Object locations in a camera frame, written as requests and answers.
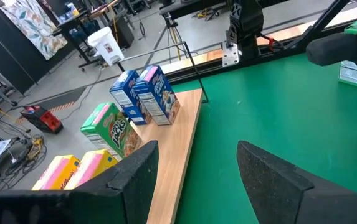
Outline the black desk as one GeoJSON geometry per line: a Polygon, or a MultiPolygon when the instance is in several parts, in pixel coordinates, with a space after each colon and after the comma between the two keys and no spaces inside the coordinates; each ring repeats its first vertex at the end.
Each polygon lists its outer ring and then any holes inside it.
{"type": "Polygon", "coordinates": [[[98,21],[96,19],[91,19],[90,15],[91,13],[88,10],[84,10],[78,15],[72,16],[64,22],[61,22],[52,32],[53,37],[62,35],[69,44],[73,45],[74,49],[79,53],[79,57],[85,60],[85,63],[82,63],[78,66],[78,68],[81,69],[82,72],[85,71],[85,67],[92,64],[97,64],[101,66],[106,65],[106,62],[104,61],[104,59],[102,59],[100,55],[92,55],[90,57],[80,46],[80,44],[85,44],[90,49],[93,49],[93,47],[91,47],[87,42],[87,38],[91,34],[94,34],[96,31],[99,31],[101,29],[98,21]],[[84,37],[74,37],[74,29],[78,29],[79,32],[82,32],[84,37]]]}

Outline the floral fabric panel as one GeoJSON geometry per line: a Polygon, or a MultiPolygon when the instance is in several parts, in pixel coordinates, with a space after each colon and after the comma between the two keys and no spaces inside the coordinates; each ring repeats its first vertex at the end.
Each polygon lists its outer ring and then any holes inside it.
{"type": "Polygon", "coordinates": [[[53,36],[56,25],[36,0],[7,0],[1,11],[46,60],[67,45],[62,34],[53,36]]]}

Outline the black diagonal bar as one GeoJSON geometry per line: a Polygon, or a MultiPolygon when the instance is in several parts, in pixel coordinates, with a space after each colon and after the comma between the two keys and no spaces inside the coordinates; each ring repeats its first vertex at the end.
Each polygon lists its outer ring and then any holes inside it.
{"type": "Polygon", "coordinates": [[[161,7],[159,9],[159,15],[168,15],[173,19],[177,19],[204,8],[226,2],[227,0],[174,0],[170,5],[161,7]]]}

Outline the blue Frosted Flakes cereal box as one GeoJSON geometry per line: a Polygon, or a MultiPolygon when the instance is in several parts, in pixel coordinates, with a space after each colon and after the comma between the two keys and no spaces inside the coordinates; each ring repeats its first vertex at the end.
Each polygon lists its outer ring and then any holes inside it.
{"type": "Polygon", "coordinates": [[[160,66],[148,66],[133,89],[157,125],[174,123],[181,105],[160,66]]]}
{"type": "Polygon", "coordinates": [[[124,71],[109,90],[124,113],[137,126],[150,124],[152,120],[151,115],[134,90],[138,78],[139,75],[135,70],[124,71]]]}

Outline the green Apple Jacks cereal box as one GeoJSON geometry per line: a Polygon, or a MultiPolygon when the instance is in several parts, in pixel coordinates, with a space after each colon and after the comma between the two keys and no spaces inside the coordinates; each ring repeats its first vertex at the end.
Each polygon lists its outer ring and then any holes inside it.
{"type": "MultiPolygon", "coordinates": [[[[344,29],[344,34],[357,34],[357,21],[344,29]]],[[[345,60],[340,63],[340,82],[357,86],[357,65],[354,62],[345,60]]]]}
{"type": "Polygon", "coordinates": [[[117,161],[135,152],[142,142],[130,122],[112,102],[100,103],[80,131],[97,149],[106,149],[117,161]]]}

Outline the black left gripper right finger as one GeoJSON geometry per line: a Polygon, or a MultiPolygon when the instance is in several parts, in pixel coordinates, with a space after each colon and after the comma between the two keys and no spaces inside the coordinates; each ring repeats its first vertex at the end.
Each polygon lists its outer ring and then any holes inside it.
{"type": "Polygon", "coordinates": [[[259,224],[357,224],[357,193],[247,141],[237,163],[259,224]]]}

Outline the red black tool case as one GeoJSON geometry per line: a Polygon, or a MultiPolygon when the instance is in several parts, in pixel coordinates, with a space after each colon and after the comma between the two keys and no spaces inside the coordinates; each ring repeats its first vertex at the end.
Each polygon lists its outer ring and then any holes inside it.
{"type": "Polygon", "coordinates": [[[20,114],[43,133],[58,134],[64,128],[59,119],[40,105],[24,106],[20,114]]]}

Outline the dark floor mat hazard edge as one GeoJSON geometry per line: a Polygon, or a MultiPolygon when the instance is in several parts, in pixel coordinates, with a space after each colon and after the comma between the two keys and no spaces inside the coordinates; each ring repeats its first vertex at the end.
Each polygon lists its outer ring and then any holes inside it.
{"type": "Polygon", "coordinates": [[[35,106],[41,106],[44,109],[51,110],[52,108],[60,108],[61,106],[74,104],[86,90],[86,87],[81,87],[68,93],[64,93],[53,98],[34,103],[35,106]]]}

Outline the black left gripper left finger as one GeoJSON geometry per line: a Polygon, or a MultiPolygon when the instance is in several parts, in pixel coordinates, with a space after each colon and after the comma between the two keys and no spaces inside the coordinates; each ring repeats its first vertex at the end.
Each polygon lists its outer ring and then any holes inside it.
{"type": "Polygon", "coordinates": [[[146,224],[158,173],[152,140],[71,193],[71,224],[146,224]]]}

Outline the green table mat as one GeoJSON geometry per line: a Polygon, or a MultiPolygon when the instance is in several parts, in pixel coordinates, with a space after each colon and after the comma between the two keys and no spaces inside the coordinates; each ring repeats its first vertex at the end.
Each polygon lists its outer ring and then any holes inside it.
{"type": "Polygon", "coordinates": [[[203,78],[175,224],[257,224],[237,166],[240,140],[357,192],[357,86],[303,54],[203,78]]]}

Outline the black speaker box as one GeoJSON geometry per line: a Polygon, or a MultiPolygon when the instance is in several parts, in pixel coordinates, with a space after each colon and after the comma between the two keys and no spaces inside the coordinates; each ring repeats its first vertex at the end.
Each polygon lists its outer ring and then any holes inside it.
{"type": "Polygon", "coordinates": [[[118,44],[121,48],[129,48],[131,47],[134,41],[134,35],[129,28],[126,20],[123,16],[116,16],[115,18],[116,27],[117,27],[117,36],[118,36],[118,44]]]}

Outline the yellow Corn Pops cereal box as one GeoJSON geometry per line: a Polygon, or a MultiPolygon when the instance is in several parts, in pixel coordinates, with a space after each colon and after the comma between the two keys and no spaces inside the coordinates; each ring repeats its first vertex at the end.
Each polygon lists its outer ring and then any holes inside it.
{"type": "Polygon", "coordinates": [[[63,190],[79,164],[73,155],[55,156],[32,190],[63,190]]]}
{"type": "Polygon", "coordinates": [[[86,152],[64,190],[75,189],[117,163],[118,161],[106,149],[86,152]]]}

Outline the black tripod stand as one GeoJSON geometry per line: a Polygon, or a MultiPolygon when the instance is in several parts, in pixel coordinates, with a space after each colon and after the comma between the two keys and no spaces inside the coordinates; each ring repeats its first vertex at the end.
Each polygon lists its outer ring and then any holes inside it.
{"type": "MultiPolygon", "coordinates": [[[[167,46],[178,44],[182,41],[181,35],[177,28],[178,23],[171,18],[170,14],[163,14],[162,16],[165,22],[165,27],[162,29],[161,34],[158,37],[155,46],[153,47],[154,50],[161,48],[161,42],[164,38],[167,41],[167,46]]],[[[181,60],[182,57],[188,58],[188,53],[182,45],[177,45],[173,48],[176,49],[177,57],[179,60],[181,60]]],[[[168,48],[169,58],[171,58],[171,49],[172,48],[168,48]]]]}

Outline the wooden shelf with black frame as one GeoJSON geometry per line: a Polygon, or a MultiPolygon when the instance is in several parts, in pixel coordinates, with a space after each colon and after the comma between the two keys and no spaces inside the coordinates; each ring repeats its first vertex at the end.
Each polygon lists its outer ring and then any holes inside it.
{"type": "Polygon", "coordinates": [[[168,48],[179,45],[182,45],[189,55],[188,64],[194,70],[201,87],[176,94],[181,109],[174,124],[158,126],[151,123],[147,126],[135,127],[142,140],[146,142],[157,140],[159,144],[158,174],[147,224],[174,224],[201,105],[209,102],[198,65],[187,43],[182,41],[169,45],[168,48]]]}

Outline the white pedal bin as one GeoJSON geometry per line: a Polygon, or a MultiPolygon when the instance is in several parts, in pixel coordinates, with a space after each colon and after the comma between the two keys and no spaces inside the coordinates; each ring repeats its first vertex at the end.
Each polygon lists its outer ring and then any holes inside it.
{"type": "Polygon", "coordinates": [[[87,42],[97,50],[109,66],[125,58],[109,27],[104,27],[88,36],[87,42]]]}

